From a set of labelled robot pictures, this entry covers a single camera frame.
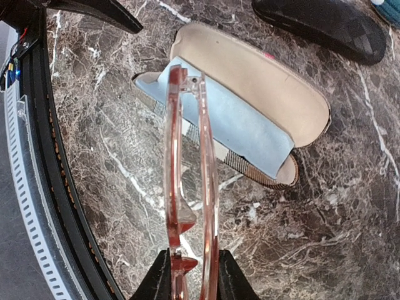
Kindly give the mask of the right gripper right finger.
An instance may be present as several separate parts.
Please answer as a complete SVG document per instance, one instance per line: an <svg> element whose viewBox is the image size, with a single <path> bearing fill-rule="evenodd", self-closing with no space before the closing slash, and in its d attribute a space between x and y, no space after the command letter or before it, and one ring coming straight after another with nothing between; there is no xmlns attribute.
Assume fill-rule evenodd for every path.
<svg viewBox="0 0 400 300"><path fill-rule="evenodd" d="M217 298L222 300L259 300L233 255L225 249L219 251Z"/></svg>

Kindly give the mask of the black checkered glasses case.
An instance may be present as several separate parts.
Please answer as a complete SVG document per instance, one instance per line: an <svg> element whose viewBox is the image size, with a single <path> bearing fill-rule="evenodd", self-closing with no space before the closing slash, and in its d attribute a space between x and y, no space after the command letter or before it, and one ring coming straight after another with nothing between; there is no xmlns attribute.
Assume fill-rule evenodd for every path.
<svg viewBox="0 0 400 300"><path fill-rule="evenodd" d="M265 0L251 5L263 21L359 64L377 64L385 55L382 28L344 1Z"/></svg>

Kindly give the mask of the light blue cloth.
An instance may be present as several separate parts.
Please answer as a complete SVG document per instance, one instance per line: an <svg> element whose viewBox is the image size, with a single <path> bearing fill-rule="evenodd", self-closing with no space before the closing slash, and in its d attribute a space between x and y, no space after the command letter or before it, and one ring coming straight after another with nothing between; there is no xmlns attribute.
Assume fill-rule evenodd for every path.
<svg viewBox="0 0 400 300"><path fill-rule="evenodd" d="M136 87L166 106L169 71L180 65L188 76L200 76L197 69L179 56L162 72L147 72L136 79ZM278 171L289 157L294 141L267 117L208 75L205 76L207 106L215 140L260 169L278 178ZM183 118L197 125L198 103L193 94L182 95Z"/></svg>

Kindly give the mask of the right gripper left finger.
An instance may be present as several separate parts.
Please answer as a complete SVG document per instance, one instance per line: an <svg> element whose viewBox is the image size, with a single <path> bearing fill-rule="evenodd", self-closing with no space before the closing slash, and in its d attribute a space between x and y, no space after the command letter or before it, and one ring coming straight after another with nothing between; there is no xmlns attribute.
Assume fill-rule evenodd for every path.
<svg viewBox="0 0 400 300"><path fill-rule="evenodd" d="M130 300L171 299L171 260L169 249L162 250Z"/></svg>

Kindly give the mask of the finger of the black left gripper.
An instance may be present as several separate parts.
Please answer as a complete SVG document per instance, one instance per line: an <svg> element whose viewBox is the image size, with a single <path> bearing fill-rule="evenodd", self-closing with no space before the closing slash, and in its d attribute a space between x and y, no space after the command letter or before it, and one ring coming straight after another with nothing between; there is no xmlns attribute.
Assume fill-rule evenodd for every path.
<svg viewBox="0 0 400 300"><path fill-rule="evenodd" d="M55 0L46 1L46 7L85 14L131 34L143 29L143 25L115 0Z"/></svg>

